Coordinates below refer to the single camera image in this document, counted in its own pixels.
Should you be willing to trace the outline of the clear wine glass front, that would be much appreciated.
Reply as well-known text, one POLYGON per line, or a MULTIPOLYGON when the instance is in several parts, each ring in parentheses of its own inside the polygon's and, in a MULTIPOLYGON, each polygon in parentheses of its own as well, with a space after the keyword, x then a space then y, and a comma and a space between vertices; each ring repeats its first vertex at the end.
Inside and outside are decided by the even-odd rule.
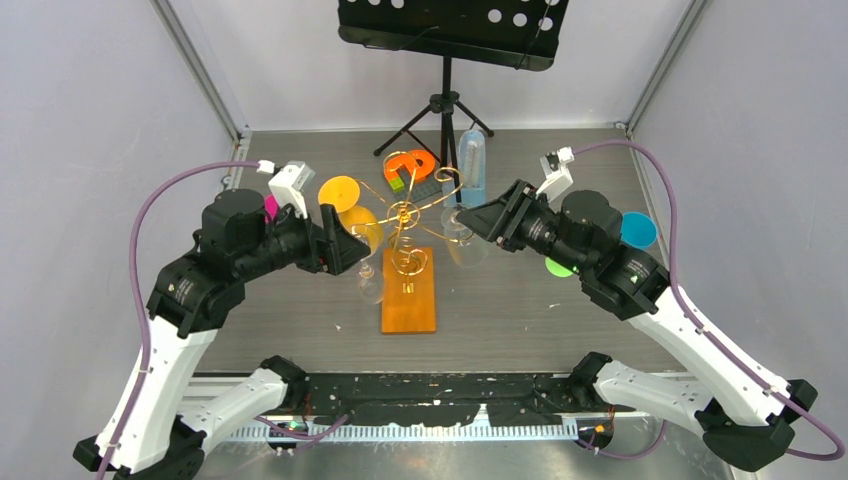
POLYGON ((488 256, 485 241, 458 221, 458 214, 465 207, 461 204, 447 207, 441 216, 445 243, 454 263, 462 268, 480 266, 488 256))

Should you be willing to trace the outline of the clear wine glass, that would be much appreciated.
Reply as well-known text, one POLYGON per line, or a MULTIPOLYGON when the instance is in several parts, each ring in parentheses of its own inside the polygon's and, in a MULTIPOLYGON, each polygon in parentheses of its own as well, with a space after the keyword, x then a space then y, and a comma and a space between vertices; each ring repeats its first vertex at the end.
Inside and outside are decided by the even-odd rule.
POLYGON ((454 263, 462 268, 480 266, 488 256, 485 241, 458 221, 458 214, 465 207, 461 204, 447 207, 441 216, 445 243, 454 263))
POLYGON ((351 233, 369 247, 369 254, 359 262, 357 288, 360 298, 366 304, 379 304, 384 296, 384 276, 373 262, 382 243, 382 234, 375 225, 364 223, 354 223, 351 233))

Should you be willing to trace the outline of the clear wine glass back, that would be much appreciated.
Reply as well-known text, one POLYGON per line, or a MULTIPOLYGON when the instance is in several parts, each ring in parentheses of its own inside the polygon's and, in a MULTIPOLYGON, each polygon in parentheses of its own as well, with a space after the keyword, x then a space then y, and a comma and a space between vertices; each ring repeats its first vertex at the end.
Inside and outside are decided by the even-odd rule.
POLYGON ((359 262, 357 288, 360 298, 366 304, 379 304, 384 296, 384 276, 373 262, 382 243, 382 234, 375 225, 364 223, 354 223, 351 233, 369 247, 369 254, 359 262))

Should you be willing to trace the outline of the pink wine glass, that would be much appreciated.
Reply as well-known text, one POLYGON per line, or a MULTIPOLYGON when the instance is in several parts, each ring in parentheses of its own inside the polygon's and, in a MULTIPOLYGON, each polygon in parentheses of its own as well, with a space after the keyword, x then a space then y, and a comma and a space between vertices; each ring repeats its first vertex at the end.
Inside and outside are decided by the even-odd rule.
POLYGON ((273 195, 268 195, 264 199, 264 209, 266 212, 266 222, 272 222, 278 212, 279 206, 273 195))

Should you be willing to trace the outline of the gold wire wine glass rack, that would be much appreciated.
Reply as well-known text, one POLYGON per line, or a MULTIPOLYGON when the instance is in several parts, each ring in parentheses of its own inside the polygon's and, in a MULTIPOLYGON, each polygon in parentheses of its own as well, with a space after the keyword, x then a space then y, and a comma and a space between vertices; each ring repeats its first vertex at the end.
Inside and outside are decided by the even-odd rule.
POLYGON ((384 232, 384 241, 374 246, 375 253, 382 254, 382 294, 380 332, 384 335, 434 334, 437 331, 437 308, 435 289, 434 252, 430 247, 415 244, 413 232, 421 229, 437 238, 442 235, 423 224, 424 212, 437 206, 447 198, 458 198, 463 187, 463 176, 455 167, 435 167, 427 176, 440 184, 452 182, 447 192, 423 205, 412 200, 418 183, 418 172, 423 169, 410 151, 388 154, 383 166, 395 173, 406 167, 409 179, 405 183, 405 195, 399 200, 382 199, 386 213, 367 221, 352 222, 352 232, 364 240, 377 238, 377 230, 384 232))

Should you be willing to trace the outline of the green wine glass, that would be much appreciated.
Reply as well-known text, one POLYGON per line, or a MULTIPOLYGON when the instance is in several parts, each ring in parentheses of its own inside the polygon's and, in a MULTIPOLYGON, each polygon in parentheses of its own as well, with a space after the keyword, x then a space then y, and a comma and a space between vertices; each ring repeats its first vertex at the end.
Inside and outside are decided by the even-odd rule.
POLYGON ((557 278, 568 278, 574 274, 574 271, 571 268, 560 265, 550 258, 546 258, 544 260, 544 265, 546 270, 557 278))

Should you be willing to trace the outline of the blue wine glass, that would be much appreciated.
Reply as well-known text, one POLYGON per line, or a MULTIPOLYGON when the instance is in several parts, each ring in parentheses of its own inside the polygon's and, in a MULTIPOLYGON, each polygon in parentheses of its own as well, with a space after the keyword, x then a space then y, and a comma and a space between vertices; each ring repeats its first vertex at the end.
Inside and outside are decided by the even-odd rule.
POLYGON ((620 235, 627 245, 645 250, 657 241, 659 232, 650 216, 641 212, 625 212, 622 214, 620 235))

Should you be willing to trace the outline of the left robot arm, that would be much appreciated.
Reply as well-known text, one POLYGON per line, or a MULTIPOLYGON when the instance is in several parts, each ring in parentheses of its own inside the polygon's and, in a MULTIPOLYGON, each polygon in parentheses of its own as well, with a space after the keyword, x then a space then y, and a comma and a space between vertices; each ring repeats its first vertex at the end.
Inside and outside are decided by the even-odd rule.
POLYGON ((295 266, 339 275, 369 255, 369 247, 342 225, 335 209, 322 220, 300 217, 293 206, 270 216, 253 190, 218 195, 202 212, 192 250, 163 267, 145 311, 151 346, 138 363, 144 384, 129 382, 104 430, 79 441, 74 459, 89 471, 105 467, 118 479, 190 479, 205 457, 252 418, 278 409, 298 412, 306 373, 280 356, 265 359, 242 383, 186 412, 183 394, 228 314, 250 281, 295 266))

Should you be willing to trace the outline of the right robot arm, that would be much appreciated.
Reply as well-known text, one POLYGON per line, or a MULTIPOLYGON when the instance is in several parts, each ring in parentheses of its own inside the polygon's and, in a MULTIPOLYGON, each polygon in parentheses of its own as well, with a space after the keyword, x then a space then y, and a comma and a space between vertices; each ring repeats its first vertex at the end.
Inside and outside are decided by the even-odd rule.
POLYGON ((789 451, 792 425, 811 408, 816 389, 770 372, 698 314, 658 260, 621 240, 622 214, 601 193, 573 191, 553 209, 517 181, 457 219, 506 251, 530 248, 572 270, 595 305, 648 335, 693 375, 674 381, 592 352, 571 374, 577 406, 644 411, 699 436, 720 459, 748 472, 789 451))

